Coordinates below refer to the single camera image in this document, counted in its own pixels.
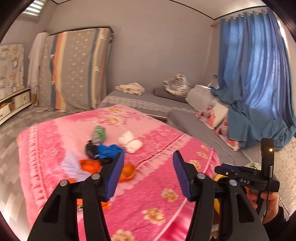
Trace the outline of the person's right hand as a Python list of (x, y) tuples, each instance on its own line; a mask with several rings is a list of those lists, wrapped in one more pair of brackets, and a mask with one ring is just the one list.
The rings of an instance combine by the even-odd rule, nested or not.
[[(248, 200), (250, 201), (251, 205), (256, 209), (257, 208), (257, 194), (251, 192), (250, 188), (246, 188), (246, 197), (248, 198)], [(278, 205), (278, 193), (276, 192), (269, 192), (267, 193), (262, 192), (261, 193), (261, 198), (263, 200), (267, 201), (267, 208), (266, 208), (266, 214), (262, 220), (263, 224), (266, 224), (270, 221), (272, 221), (276, 215), (278, 214), (278, 210), (279, 210), (279, 205)]]

